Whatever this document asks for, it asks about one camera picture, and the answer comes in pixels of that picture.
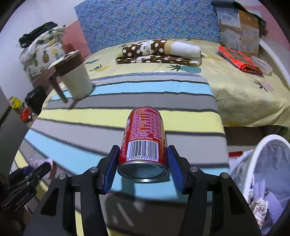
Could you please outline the red drink can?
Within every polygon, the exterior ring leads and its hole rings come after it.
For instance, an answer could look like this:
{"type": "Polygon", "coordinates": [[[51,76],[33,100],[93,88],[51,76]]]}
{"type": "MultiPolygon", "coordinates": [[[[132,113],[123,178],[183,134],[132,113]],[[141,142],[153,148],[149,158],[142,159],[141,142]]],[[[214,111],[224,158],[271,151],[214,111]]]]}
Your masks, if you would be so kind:
{"type": "Polygon", "coordinates": [[[158,182],[168,176],[164,124],[158,110],[137,107],[129,114],[119,153],[118,173],[135,182],[158,182]]]}

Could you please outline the clear plastic cup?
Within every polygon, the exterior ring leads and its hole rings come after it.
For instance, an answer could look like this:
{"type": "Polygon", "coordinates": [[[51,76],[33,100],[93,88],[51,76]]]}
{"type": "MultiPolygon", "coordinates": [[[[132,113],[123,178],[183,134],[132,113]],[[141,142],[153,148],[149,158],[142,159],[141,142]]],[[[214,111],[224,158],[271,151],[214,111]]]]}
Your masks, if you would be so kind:
{"type": "Polygon", "coordinates": [[[51,166],[51,170],[49,171],[49,173],[51,173],[52,169],[53,169],[53,160],[50,158],[41,158],[37,155],[32,155],[30,157],[30,160],[28,161],[29,165],[32,166],[33,168],[37,168],[40,165],[42,165],[44,162],[47,162],[50,164],[51,166]]]}

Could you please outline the striped bed cover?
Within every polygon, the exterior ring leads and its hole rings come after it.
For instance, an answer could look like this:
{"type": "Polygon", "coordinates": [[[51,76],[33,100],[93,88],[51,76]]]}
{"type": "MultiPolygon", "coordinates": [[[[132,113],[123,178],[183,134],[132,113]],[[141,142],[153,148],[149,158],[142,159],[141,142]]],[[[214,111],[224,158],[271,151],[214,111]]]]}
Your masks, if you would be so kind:
{"type": "MultiPolygon", "coordinates": [[[[204,172],[220,174],[229,166],[226,135],[217,103],[204,77],[153,72],[93,80],[90,96],[64,103],[54,94],[25,135],[13,168],[52,159],[58,173],[81,174],[120,146],[127,117],[137,107],[157,109],[168,145],[204,172]]],[[[116,175],[100,198],[110,235],[177,235],[186,196],[170,176],[159,183],[135,183],[116,175]]]]}

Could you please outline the red toy car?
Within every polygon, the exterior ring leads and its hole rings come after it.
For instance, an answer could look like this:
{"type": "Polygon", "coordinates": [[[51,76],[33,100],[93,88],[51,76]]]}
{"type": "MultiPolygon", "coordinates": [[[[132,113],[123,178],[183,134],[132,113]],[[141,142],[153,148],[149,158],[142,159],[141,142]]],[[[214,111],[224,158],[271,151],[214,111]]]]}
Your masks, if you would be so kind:
{"type": "Polygon", "coordinates": [[[23,112],[20,114],[20,119],[24,123],[29,123],[33,120],[33,117],[35,116],[35,113],[31,111],[28,107],[23,110],[23,112]]]}

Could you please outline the black bag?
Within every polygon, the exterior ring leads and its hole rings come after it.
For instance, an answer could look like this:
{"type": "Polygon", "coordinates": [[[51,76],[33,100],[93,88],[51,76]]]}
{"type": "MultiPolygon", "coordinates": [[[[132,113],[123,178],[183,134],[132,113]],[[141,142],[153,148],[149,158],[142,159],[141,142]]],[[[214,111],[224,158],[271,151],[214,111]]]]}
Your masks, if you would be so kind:
{"type": "Polygon", "coordinates": [[[25,103],[27,106],[37,115],[42,111],[42,106],[44,104],[47,94],[43,87],[34,88],[25,97],[25,103]]]}

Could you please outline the yellow pineapple bedsheet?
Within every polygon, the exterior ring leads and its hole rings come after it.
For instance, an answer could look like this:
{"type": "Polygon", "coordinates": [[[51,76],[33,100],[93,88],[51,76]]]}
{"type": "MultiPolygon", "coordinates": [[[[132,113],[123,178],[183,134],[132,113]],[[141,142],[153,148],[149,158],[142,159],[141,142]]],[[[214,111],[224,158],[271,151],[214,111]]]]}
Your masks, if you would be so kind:
{"type": "Polygon", "coordinates": [[[224,127],[289,127],[289,89],[277,75],[244,73],[217,54],[217,43],[201,40],[190,41],[201,47],[198,67],[117,64],[122,48],[134,43],[93,54],[84,62],[93,85],[91,94],[75,101],[65,89],[68,103],[64,103],[52,92],[38,118],[124,130],[133,109],[149,106],[160,112],[165,130],[171,133],[221,134],[224,127]]]}

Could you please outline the brown polka dot pillow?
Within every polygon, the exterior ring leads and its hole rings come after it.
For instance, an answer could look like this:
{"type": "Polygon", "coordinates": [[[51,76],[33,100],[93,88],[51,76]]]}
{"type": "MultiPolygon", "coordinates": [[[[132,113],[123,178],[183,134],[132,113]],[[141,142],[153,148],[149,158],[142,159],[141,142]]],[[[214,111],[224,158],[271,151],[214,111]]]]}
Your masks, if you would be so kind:
{"type": "Polygon", "coordinates": [[[129,63],[177,63],[199,66],[202,61],[201,47],[171,39],[147,40],[126,45],[117,64],[129,63]]]}

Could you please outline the red plaid folded cloth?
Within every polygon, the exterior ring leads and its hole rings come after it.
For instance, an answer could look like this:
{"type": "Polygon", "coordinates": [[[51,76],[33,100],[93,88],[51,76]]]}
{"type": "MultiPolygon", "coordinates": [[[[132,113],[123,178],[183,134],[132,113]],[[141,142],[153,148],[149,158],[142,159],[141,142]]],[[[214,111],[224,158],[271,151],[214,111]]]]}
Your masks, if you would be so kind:
{"type": "Polygon", "coordinates": [[[244,73],[263,76],[262,70],[241,51],[219,46],[218,53],[229,63],[244,73]]]}

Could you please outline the pineapple print bedding pile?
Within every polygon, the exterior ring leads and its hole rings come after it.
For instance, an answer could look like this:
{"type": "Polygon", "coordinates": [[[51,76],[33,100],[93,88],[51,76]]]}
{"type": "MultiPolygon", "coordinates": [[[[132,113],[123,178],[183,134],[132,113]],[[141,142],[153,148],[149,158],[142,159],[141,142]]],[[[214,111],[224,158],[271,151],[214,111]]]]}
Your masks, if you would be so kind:
{"type": "Polygon", "coordinates": [[[53,62],[65,56],[62,45],[66,26],[56,26],[36,38],[20,54],[20,62],[29,80],[33,82],[53,62]]]}

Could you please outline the clear plastic container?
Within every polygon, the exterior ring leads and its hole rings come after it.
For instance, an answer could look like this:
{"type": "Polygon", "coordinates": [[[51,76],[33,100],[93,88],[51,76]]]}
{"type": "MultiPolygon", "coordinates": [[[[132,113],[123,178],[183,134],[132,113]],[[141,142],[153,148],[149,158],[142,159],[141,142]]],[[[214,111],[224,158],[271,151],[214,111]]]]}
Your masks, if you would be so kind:
{"type": "Polygon", "coordinates": [[[265,75],[270,75],[272,72],[272,67],[265,61],[256,56],[251,56],[251,60],[255,63],[255,65],[263,72],[265,75]]]}

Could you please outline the black clothing on pile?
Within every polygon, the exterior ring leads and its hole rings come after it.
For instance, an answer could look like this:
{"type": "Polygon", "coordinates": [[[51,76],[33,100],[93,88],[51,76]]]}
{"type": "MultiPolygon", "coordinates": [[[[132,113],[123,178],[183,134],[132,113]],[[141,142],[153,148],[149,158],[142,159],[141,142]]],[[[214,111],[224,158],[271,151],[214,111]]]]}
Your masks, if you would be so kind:
{"type": "Polygon", "coordinates": [[[56,24],[54,22],[47,22],[47,23],[44,23],[43,25],[39,26],[38,28],[35,28],[30,33],[24,34],[22,37],[19,38],[19,44],[20,44],[21,48],[27,48],[40,35],[42,35],[43,33],[47,32],[47,31],[49,31],[57,26],[58,26],[58,24],[56,24]]]}

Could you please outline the blue patterned headboard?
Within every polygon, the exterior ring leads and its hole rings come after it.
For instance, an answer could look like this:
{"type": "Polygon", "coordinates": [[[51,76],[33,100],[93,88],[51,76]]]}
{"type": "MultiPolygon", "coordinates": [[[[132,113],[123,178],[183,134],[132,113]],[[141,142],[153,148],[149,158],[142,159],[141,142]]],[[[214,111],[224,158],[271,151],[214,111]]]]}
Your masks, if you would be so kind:
{"type": "Polygon", "coordinates": [[[75,12],[91,52],[147,39],[220,42],[210,1],[83,1],[75,12]]]}

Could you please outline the quilt packaging box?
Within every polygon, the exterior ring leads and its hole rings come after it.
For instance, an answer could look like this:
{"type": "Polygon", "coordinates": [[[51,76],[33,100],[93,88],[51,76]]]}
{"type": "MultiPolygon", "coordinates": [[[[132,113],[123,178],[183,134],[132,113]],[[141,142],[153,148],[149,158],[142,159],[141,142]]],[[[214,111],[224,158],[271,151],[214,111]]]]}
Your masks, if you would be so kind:
{"type": "Polygon", "coordinates": [[[236,1],[212,1],[218,17],[221,45],[258,56],[260,37],[267,34],[266,21],[236,1]]]}

